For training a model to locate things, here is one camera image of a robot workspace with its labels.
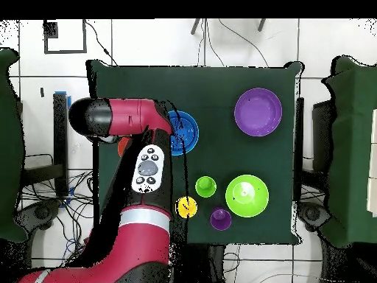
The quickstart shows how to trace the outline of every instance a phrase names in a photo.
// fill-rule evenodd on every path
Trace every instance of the purple bowl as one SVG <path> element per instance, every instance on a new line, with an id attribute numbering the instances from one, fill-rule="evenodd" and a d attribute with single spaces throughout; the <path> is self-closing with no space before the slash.
<path id="1" fill-rule="evenodd" d="M 232 217 L 230 213 L 224 210 L 222 207 L 216 207 L 211 215 L 211 225 L 216 230 L 226 230 L 230 227 L 232 223 Z"/>
<path id="2" fill-rule="evenodd" d="M 237 126 L 249 136 L 266 136 L 273 132 L 281 115 L 280 100 L 272 91 L 263 88 L 246 91 L 234 108 Z"/>

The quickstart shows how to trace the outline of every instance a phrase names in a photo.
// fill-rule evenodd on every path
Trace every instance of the table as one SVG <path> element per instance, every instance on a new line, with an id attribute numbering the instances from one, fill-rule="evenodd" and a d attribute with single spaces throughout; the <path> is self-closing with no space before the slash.
<path id="1" fill-rule="evenodd" d="M 295 77 L 299 62 L 285 68 L 208 68 L 179 66 L 105 66 L 87 62 L 91 97 L 150 98 L 169 100 L 178 110 L 197 121 L 200 137 L 187 154 L 189 195 L 198 203 L 198 212 L 188 222 L 187 243 L 298 244 L 291 233 L 292 150 L 295 115 Z M 238 98 L 251 88 L 268 88 L 281 101 L 283 117 L 278 128 L 265 137 L 244 134 L 234 121 Z M 102 205 L 110 180 L 119 162 L 116 144 L 99 146 L 99 202 Z M 173 200 L 184 196 L 183 156 L 173 156 Z M 213 207 L 223 206 L 225 190 L 236 176 L 256 175 L 269 188 L 269 204 L 252 218 L 232 214 L 226 231 L 211 227 Z M 200 198 L 195 181 L 202 175 L 217 183 L 215 195 Z M 173 216 L 175 233 L 182 219 Z"/>

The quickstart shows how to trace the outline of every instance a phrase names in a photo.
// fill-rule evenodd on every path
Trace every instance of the white control panel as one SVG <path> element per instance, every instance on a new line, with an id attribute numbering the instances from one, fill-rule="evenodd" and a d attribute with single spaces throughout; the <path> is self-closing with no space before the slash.
<path id="1" fill-rule="evenodd" d="M 147 145 L 138 154 L 131 187 L 138 193 L 157 190 L 161 185 L 163 151 L 157 145 Z"/>

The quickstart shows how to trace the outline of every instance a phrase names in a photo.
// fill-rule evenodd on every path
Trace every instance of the blue bowl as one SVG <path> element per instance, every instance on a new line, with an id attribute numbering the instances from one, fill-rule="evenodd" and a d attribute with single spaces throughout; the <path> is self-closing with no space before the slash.
<path id="1" fill-rule="evenodd" d="M 174 135 L 170 137 L 170 144 L 173 156 L 181 156 L 183 154 L 183 143 L 186 153 L 194 149 L 199 139 L 199 128 L 197 122 L 191 115 L 177 111 L 180 118 L 178 119 L 175 111 L 169 112 L 169 119 L 174 129 Z"/>

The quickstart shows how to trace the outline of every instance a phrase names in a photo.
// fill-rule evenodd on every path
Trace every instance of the lime green bowl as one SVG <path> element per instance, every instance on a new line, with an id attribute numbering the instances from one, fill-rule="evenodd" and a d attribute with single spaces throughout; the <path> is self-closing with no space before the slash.
<path id="1" fill-rule="evenodd" d="M 229 209 L 240 217 L 254 217 L 265 210 L 268 204 L 266 184 L 253 175 L 240 175 L 227 187 L 225 200 Z"/>
<path id="2" fill-rule="evenodd" d="M 216 182 L 211 177 L 202 176 L 197 180 L 195 190 L 201 197 L 209 198 L 210 196 L 214 195 L 216 191 Z"/>

